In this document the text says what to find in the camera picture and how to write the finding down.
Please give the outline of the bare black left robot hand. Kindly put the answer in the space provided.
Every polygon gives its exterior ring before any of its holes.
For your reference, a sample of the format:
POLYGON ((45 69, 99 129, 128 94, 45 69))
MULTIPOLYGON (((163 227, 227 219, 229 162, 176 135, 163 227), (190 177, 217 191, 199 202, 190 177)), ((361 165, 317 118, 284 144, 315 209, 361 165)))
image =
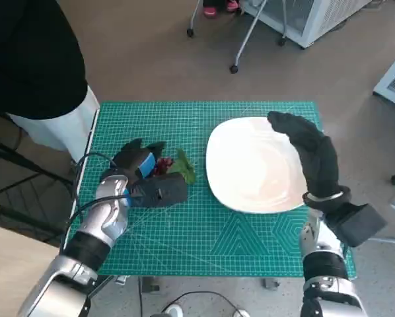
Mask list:
POLYGON ((109 169, 105 170, 99 181, 114 174, 123 174, 128 178, 144 179, 148 177, 165 148, 165 141, 158 141, 142 147, 142 138, 137 138, 126 143, 115 154, 109 169))

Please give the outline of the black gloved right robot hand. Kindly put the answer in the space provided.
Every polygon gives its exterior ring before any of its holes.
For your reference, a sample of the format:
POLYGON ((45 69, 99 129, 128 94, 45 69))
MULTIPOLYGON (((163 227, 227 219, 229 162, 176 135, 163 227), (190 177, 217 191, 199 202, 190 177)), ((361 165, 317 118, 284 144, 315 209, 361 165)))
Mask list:
POLYGON ((271 111, 267 119, 274 131, 288 136, 298 152, 308 192, 320 199, 340 193, 338 159, 331 139, 302 116, 271 111))

